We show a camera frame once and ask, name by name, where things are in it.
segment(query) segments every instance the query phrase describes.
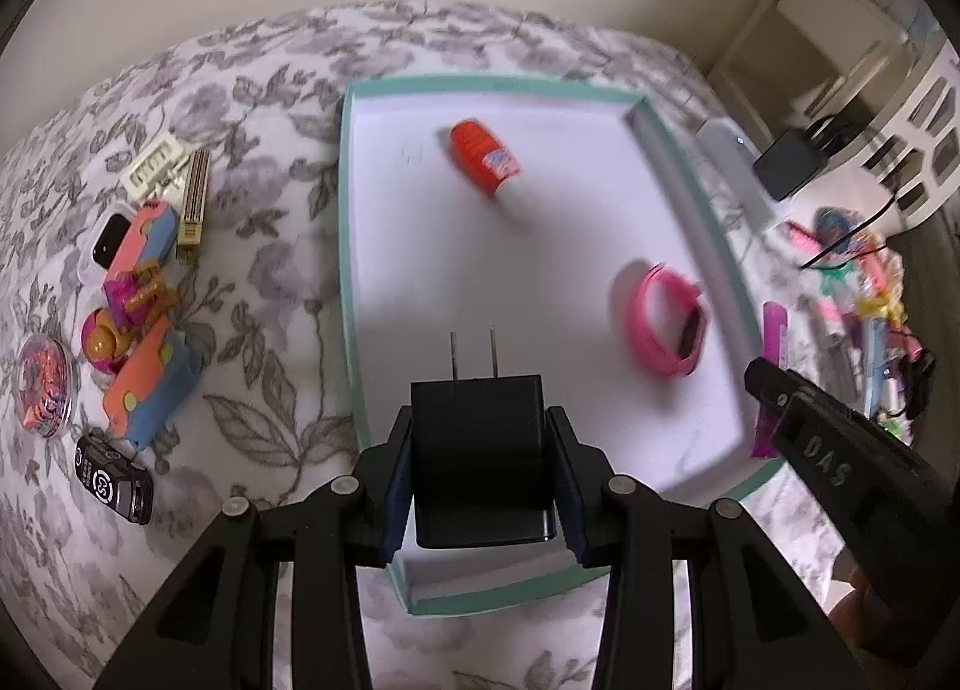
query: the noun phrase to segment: floral bedspread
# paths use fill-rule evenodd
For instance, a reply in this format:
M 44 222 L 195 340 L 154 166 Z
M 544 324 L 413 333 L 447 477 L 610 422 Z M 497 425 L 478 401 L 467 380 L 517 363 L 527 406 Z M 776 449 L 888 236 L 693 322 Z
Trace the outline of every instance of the floral bedspread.
M 390 74 L 528 74 L 648 94 L 697 167 L 757 303 L 797 308 L 795 274 L 754 242 L 692 146 L 722 112 L 688 59 L 628 33 L 537 13 L 435 1 L 316 9 L 230 26 L 97 84 L 0 161 L 0 596 L 64 690 L 88 688 L 133 619 L 219 511 L 301 498 L 355 460 L 337 265 L 338 105 L 353 80 Z M 13 359 L 29 332 L 78 355 L 92 292 L 79 242 L 124 193 L 118 173 L 161 129 L 213 151 L 199 268 L 165 268 L 176 321 L 211 364 L 144 454 L 147 527 L 101 506 L 71 475 L 80 434 L 106 424 L 103 383 L 80 368 L 68 433 L 18 428 Z M 791 364 L 816 375 L 793 325 Z M 747 506 L 810 588 L 824 594 L 840 542 L 786 469 Z M 290 573 L 277 615 L 277 690 L 289 687 Z M 360 577 L 379 690 L 588 687 L 606 580 L 491 614 L 406 616 L 382 573 Z M 678 595 L 685 577 L 678 574 Z M 677 684 L 689 679 L 678 603 Z

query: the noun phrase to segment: black power adapter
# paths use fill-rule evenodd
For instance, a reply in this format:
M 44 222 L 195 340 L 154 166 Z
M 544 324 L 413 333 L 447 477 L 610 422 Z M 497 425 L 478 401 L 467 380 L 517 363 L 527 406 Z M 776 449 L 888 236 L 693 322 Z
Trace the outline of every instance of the black power adapter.
M 799 129 L 788 129 L 754 162 L 754 172 L 767 193 L 779 202 L 827 164 L 823 152 Z
M 410 402 L 419 546 L 462 549 L 553 538 L 540 376 L 459 380 L 454 360 L 453 379 L 412 383 Z

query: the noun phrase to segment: orange blue toy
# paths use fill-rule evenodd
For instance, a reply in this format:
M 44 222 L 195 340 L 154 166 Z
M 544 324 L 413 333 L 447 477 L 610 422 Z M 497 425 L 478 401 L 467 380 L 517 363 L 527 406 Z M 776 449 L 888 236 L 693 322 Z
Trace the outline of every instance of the orange blue toy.
M 104 394 L 112 434 L 145 448 L 194 388 L 204 365 L 200 352 L 160 316 Z

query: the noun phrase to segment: pink toy figure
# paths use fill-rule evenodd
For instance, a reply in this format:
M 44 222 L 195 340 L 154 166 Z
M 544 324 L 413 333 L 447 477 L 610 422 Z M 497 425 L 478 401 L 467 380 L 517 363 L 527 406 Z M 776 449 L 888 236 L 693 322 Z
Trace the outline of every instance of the pink toy figure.
M 176 305 L 176 294 L 163 282 L 157 260 L 119 273 L 112 281 L 104 281 L 104 294 L 110 316 L 120 332 L 136 328 L 149 330 L 167 308 Z

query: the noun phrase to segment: round container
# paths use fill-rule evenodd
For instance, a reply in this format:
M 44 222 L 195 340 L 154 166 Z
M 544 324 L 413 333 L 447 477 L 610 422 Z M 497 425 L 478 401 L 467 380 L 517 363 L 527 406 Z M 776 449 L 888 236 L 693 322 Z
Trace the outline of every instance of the round container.
M 49 439 L 70 422 L 74 383 L 72 362 L 56 340 L 35 332 L 16 358 L 13 407 L 20 426 Z

